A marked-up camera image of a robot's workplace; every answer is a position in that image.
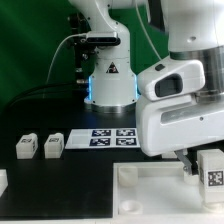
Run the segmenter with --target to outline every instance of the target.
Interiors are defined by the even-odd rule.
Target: green backdrop
[[[45,83],[58,44],[71,34],[67,21],[76,12],[67,0],[1,0],[0,111],[20,92]],[[141,8],[147,25],[146,12]],[[135,9],[113,10],[111,16],[131,33],[131,67],[138,74],[157,62],[140,28]],[[147,26],[161,57],[167,36]],[[50,83],[74,80],[74,53],[64,47],[57,57]]]

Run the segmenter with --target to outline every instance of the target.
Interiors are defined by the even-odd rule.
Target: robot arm
[[[150,156],[224,139],[224,2],[161,5],[170,55],[138,77],[137,129]]]
[[[69,0],[87,19],[91,31],[86,42],[96,46],[95,70],[89,78],[86,105],[99,112],[120,113],[135,108],[136,76],[130,68],[130,34],[113,20],[109,9],[134,7],[147,0]]]

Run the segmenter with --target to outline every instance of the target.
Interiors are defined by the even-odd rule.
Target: white block
[[[17,159],[32,159],[38,148],[37,135],[23,135],[16,145]]]
[[[6,170],[0,170],[0,197],[8,186]]]
[[[55,135],[49,135],[47,141],[44,144],[44,152],[46,159],[58,159],[61,157],[64,149],[64,135],[57,133]]]
[[[198,151],[199,191],[204,203],[224,202],[224,153],[219,149]]]

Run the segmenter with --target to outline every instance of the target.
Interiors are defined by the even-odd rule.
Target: black tabletop
[[[113,209],[113,164],[157,161],[139,148],[64,150],[60,159],[44,158],[50,134],[71,129],[134,128],[135,112],[102,114],[86,111],[82,97],[27,99],[0,117],[0,169],[8,188],[0,198],[0,220],[109,218]],[[17,160],[16,143],[36,133],[33,159]]]

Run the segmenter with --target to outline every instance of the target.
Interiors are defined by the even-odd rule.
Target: black cable
[[[19,95],[15,96],[12,100],[9,101],[9,103],[7,104],[6,108],[10,108],[14,103],[16,103],[18,100],[21,100],[24,97],[29,97],[32,95],[38,95],[38,94],[43,94],[43,91],[48,89],[48,88],[55,88],[55,87],[61,87],[61,86],[72,86],[72,85],[76,85],[75,82],[65,82],[65,83],[53,83],[53,84],[47,84],[47,85],[41,85],[41,86],[37,86],[31,89],[28,89],[22,93],[20,93]],[[72,91],[86,91],[85,89],[72,89]]]

